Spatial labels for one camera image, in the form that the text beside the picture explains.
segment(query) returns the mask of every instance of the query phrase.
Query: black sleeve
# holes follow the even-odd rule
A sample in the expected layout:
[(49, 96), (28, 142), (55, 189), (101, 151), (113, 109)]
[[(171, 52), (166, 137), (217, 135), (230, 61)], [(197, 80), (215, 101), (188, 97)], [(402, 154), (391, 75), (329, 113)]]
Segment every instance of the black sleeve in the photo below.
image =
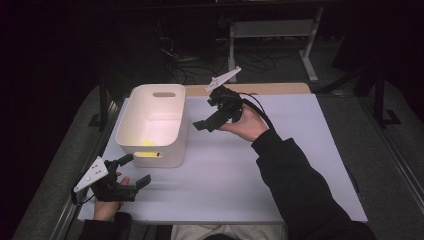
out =
[(119, 226), (116, 222), (85, 220), (79, 240), (117, 240)]
[(375, 239), (334, 201), (325, 179), (293, 139), (268, 130), (252, 144), (262, 179), (284, 219), (289, 239)]

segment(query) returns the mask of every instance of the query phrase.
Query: table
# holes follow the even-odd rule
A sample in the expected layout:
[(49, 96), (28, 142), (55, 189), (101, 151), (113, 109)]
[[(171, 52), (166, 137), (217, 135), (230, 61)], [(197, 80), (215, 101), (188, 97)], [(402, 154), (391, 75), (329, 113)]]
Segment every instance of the table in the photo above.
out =
[[(235, 91), (256, 92), (255, 96), (283, 139), (293, 137), (311, 165), (326, 178), (335, 200), (352, 220), (366, 222), (364, 210), (349, 180), (325, 122), (316, 96), (306, 84), (226, 85)], [(207, 118), (216, 111), (201, 95), (205, 86), (187, 86), (186, 107), (190, 122)], [(267, 88), (282, 93), (264, 95)], [(103, 159), (124, 155), (114, 136), (116, 122)], [(150, 174), (152, 182), (141, 189), (136, 201), (122, 211), (134, 220), (149, 224), (278, 224), (283, 220), (263, 183), (250, 143), (227, 133), (189, 128), (185, 159), (177, 168), (136, 168), (131, 163), (119, 168), (133, 181)], [(91, 219), (93, 202), (81, 208), (78, 219)]]

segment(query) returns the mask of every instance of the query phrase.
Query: dark background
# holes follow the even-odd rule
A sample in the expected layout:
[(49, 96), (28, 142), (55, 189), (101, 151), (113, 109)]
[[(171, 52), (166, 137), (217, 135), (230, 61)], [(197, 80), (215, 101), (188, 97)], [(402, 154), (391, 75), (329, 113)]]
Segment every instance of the dark background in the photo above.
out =
[[(419, 5), (330, 7), (319, 35), (345, 35), (334, 66), (353, 71), (373, 59), (424, 119)], [(1, 2), (1, 133), (6, 153), (1, 168), (1, 239), (13, 235), (75, 113), (100, 79), (114, 99), (134, 86), (171, 80), (167, 58), (159, 51), (163, 43), (158, 18), (161, 31), (175, 38), (176, 47), (204, 51), (214, 46), (214, 38), (227, 32), (226, 22), (217, 19), (273, 16), (260, 11), (254, 11), (256, 15), (237, 11), (87, 12), (80, 11), (81, 6), (82, 1)]]

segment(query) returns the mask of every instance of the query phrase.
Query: white plastic bin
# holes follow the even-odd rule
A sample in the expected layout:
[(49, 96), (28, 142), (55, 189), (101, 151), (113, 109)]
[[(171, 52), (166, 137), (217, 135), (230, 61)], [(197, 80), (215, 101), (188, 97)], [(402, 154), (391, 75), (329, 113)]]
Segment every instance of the white plastic bin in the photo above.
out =
[(184, 160), (189, 119), (185, 87), (147, 84), (131, 92), (116, 142), (137, 167), (178, 167)]

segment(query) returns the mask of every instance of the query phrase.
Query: human hand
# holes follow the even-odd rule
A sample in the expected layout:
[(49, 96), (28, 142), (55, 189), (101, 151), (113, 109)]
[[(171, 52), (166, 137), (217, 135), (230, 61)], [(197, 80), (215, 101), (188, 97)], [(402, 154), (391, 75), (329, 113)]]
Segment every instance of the human hand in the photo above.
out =
[[(130, 178), (124, 177), (121, 181), (121, 184), (128, 185), (129, 182)], [(122, 202), (102, 202), (98, 201), (97, 198), (94, 198), (93, 220), (113, 222), (115, 220), (115, 214), (122, 204)]]
[(242, 115), (239, 121), (235, 123), (225, 123), (219, 130), (234, 133), (246, 141), (253, 142), (263, 132), (268, 130), (268, 127), (259, 114), (252, 108), (243, 104), (241, 109)]

